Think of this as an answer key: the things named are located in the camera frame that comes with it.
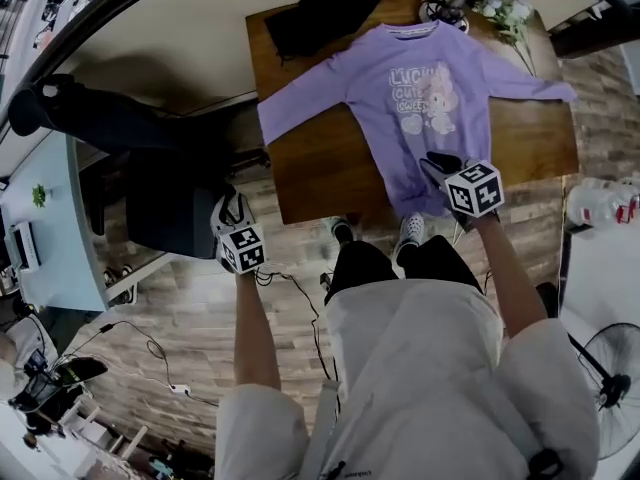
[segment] power strip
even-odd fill
[[[176,395],[191,395],[191,388],[188,384],[173,384],[171,386],[171,391],[173,391]]]

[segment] white cube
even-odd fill
[[[500,171],[481,161],[445,180],[451,208],[457,212],[482,217],[504,204]]]
[[[238,274],[255,270],[266,261],[262,226],[253,224],[220,236],[222,256]]]

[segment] wooden floor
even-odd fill
[[[620,177],[640,169],[640,106],[619,50],[565,62],[563,72],[580,95],[573,111],[584,174]],[[264,270],[296,276],[322,312],[319,276],[335,264],[336,244],[320,222],[284,227],[271,179],[238,188],[249,197],[266,232],[270,263]],[[501,217],[520,259],[535,283],[553,280],[559,263],[561,180],[518,186],[507,197]],[[391,251],[398,228],[392,215],[367,216],[361,227],[366,240]],[[453,222],[430,222],[429,229],[451,237]],[[123,204],[109,208],[105,239],[95,241],[104,264],[120,268],[155,254],[128,242],[126,236]],[[463,236],[457,248],[483,283],[487,262],[477,234]],[[289,281],[276,279],[260,292],[275,335],[283,389],[302,404],[312,424],[324,377],[313,344],[312,312]],[[491,283],[489,295],[493,298]],[[120,306],[101,315],[80,332],[74,345],[101,325],[126,319],[164,347],[172,382],[189,384],[193,396],[216,402],[233,385],[234,297],[233,277],[222,273],[217,263],[175,262],[141,283],[135,306]],[[321,344],[324,357],[330,358],[324,331]],[[82,352],[99,354],[110,362],[109,372],[90,386],[103,409],[99,420],[129,437],[147,425],[150,430],[143,444],[148,446],[157,446],[161,438],[184,439],[213,453],[216,409],[142,378],[166,383],[164,363],[148,352],[143,336],[119,325]]]

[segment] brown tabletop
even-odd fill
[[[290,6],[248,16],[258,98],[264,101],[309,68],[346,50],[356,37],[380,23],[417,23],[420,1],[382,0],[356,34],[333,41],[313,57],[297,57],[284,64],[264,19]],[[468,15],[474,38],[526,69],[513,49],[499,41],[493,25],[475,13]],[[529,36],[536,75],[560,80],[558,60],[537,14]],[[489,108],[492,162],[500,169],[505,186],[578,172],[568,104],[491,98]],[[345,104],[280,137],[269,146],[269,156],[285,224],[347,213],[375,213],[389,206],[360,126]]]

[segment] light blue desk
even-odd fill
[[[25,302],[36,307],[84,311],[109,308],[80,194],[74,139],[51,132],[11,177],[0,196],[5,228],[31,222],[40,269],[20,272]],[[32,189],[48,194],[44,208],[33,204]]]

